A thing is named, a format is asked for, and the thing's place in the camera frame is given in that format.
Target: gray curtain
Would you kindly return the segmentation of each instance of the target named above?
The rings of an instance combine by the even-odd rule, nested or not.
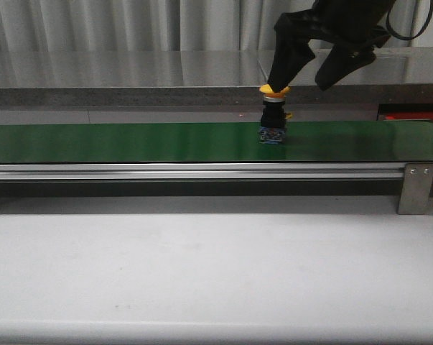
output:
[[[313,0],[0,0],[0,51],[266,50],[282,12]],[[410,33],[414,0],[393,22]],[[391,41],[390,46],[405,45]]]

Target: small blue object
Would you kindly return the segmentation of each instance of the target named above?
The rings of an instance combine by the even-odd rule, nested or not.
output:
[[[283,139],[287,135],[286,128],[268,128],[260,127],[259,135],[261,136],[261,142],[263,144],[278,145],[283,142]]]

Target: cable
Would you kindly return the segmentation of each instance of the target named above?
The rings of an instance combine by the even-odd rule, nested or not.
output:
[[[424,26],[420,29],[419,33],[414,35],[414,36],[403,36],[403,35],[399,34],[398,32],[396,32],[395,29],[391,26],[390,14],[391,14],[391,11],[393,9],[394,9],[394,7],[392,7],[390,9],[390,11],[388,11],[387,18],[386,18],[386,26],[387,26],[388,32],[390,32],[390,35],[398,38],[399,40],[411,41],[415,38],[418,38],[420,35],[422,35],[425,32],[425,30],[427,30],[427,27],[429,27],[430,22],[432,21],[432,17],[433,17],[433,0],[430,0],[429,14],[427,15],[427,19],[425,19]]]

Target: robotic arm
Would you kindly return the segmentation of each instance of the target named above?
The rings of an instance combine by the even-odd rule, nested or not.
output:
[[[278,144],[286,134],[283,111],[289,83],[315,59],[309,41],[324,40],[333,48],[317,72],[315,82],[327,90],[339,80],[376,60],[375,47],[383,47],[391,36],[412,40],[428,27],[433,0],[425,25],[413,37],[397,34],[390,25],[390,11],[396,0],[316,0],[307,11],[283,13],[275,25],[276,49],[268,84],[261,88],[264,105],[261,142]],[[388,14],[387,29],[378,23]]]

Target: white surface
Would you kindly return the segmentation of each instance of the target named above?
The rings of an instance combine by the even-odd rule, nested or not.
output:
[[[395,204],[0,199],[0,341],[433,341],[433,216]]]

